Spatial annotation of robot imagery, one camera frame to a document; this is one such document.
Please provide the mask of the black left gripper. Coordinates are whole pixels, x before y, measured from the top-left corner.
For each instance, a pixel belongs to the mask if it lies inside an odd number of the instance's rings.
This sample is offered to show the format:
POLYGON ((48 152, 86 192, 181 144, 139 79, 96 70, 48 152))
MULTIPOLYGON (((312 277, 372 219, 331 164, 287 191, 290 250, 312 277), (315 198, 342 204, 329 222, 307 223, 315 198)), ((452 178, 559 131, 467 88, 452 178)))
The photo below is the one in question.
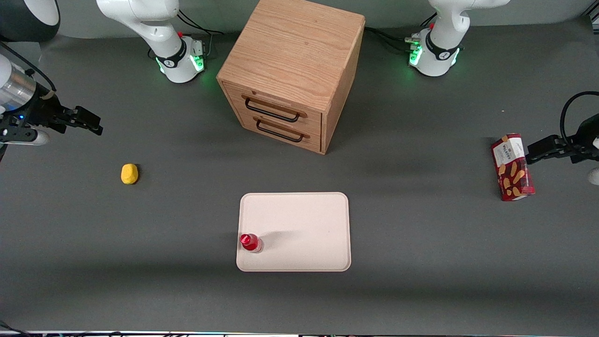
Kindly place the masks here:
POLYGON ((599 152, 595 141, 599 136, 599 116, 594 115, 584 120, 576 134, 567 136, 565 132, 565 115, 560 116, 560 136, 547 136, 528 146, 526 163, 533 165, 550 158, 569 157, 572 163, 585 160, 598 161, 599 152))

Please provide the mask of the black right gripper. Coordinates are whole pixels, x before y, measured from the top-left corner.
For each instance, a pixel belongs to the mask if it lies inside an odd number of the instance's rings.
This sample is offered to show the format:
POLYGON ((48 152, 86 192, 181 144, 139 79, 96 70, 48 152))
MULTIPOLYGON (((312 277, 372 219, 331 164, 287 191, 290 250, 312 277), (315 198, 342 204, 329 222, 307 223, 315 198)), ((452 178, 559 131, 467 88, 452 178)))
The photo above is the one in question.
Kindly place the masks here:
POLYGON ((51 128, 64 134, 66 127, 79 127, 97 136, 102 134, 101 118, 85 108, 72 110, 62 106, 55 96, 49 100, 32 99, 25 105, 7 110, 1 118, 1 141, 45 141, 45 132, 38 127, 51 128))

